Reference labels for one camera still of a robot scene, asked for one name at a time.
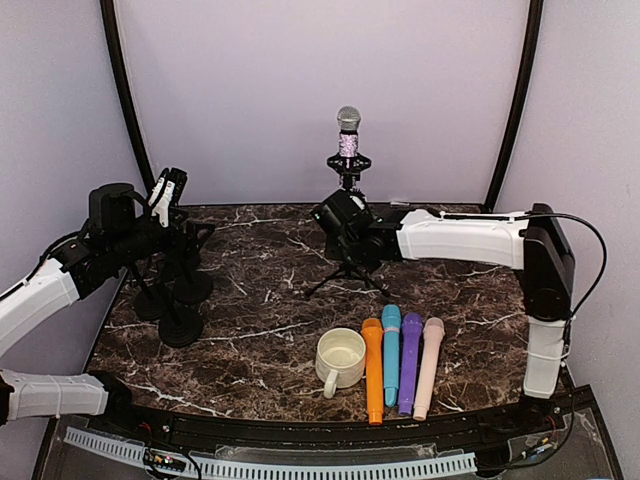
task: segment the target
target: black tripod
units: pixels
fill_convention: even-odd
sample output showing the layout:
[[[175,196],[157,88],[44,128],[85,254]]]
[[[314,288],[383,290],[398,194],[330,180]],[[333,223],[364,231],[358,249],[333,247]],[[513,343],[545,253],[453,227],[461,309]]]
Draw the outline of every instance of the black tripod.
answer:
[[[316,293],[316,291],[319,288],[323,287],[325,284],[327,284],[331,280],[339,280],[339,279],[360,280],[361,282],[364,282],[366,287],[375,288],[380,293],[382,293],[382,295],[384,295],[385,297],[390,296],[389,291],[386,288],[384,288],[382,285],[380,285],[378,282],[376,282],[373,278],[371,278],[367,272],[362,271],[359,267],[356,267],[355,265],[352,265],[347,262],[342,262],[338,270],[333,272],[331,275],[329,275],[327,278],[322,280],[320,283],[318,283],[314,287],[308,289],[306,292],[304,292],[304,294],[307,298],[310,298],[311,295]]]

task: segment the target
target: table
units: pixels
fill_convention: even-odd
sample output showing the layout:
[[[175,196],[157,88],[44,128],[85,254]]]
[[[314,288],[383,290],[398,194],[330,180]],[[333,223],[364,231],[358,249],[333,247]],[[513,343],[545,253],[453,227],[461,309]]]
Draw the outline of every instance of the table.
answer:
[[[355,281],[332,282],[310,300],[304,297],[338,266],[323,256],[324,235],[310,217],[312,207],[190,207],[192,218],[218,227],[201,252],[200,268],[215,282],[212,296],[196,307],[206,319],[201,339],[180,350],[162,345],[156,323],[136,318],[131,302],[137,291],[125,285],[88,369],[116,374],[133,391],[134,403],[147,407],[248,420],[365,421],[364,380],[326,400],[315,375],[315,347],[331,328],[359,331],[366,318],[379,318],[386,300]],[[528,327],[512,271],[421,260],[385,264],[375,278],[403,314],[444,321],[431,415],[517,401]],[[396,412],[387,409],[386,418]]]

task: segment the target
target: mug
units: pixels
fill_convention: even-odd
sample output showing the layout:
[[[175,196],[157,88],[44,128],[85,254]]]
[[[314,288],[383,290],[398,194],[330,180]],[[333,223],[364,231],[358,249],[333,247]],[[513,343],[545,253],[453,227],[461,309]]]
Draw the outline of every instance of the mug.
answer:
[[[351,387],[360,381],[366,351],[364,338],[349,328],[334,328],[320,337],[316,373],[324,382],[325,398],[332,398],[336,388]]]

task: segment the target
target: mug handle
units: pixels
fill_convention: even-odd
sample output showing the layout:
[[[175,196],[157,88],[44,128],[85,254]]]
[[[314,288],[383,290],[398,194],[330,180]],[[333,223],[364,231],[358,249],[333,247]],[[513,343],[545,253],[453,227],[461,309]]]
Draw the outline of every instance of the mug handle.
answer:
[[[336,393],[336,380],[338,379],[338,371],[331,370],[327,376],[327,381],[324,382],[324,398],[333,398]]]

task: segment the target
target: white perforated strip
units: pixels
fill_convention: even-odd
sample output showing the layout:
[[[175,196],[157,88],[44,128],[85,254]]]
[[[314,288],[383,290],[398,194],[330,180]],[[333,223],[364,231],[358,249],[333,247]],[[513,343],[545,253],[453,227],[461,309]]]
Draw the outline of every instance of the white perforated strip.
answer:
[[[67,428],[64,441],[121,463],[144,467],[142,458],[145,447],[141,442],[119,440],[73,427]],[[411,462],[330,467],[230,462],[199,457],[197,454],[193,454],[192,457],[200,466],[203,479],[221,480],[418,480],[476,471],[473,453]],[[195,468],[188,461],[187,469],[182,476],[197,478]]]

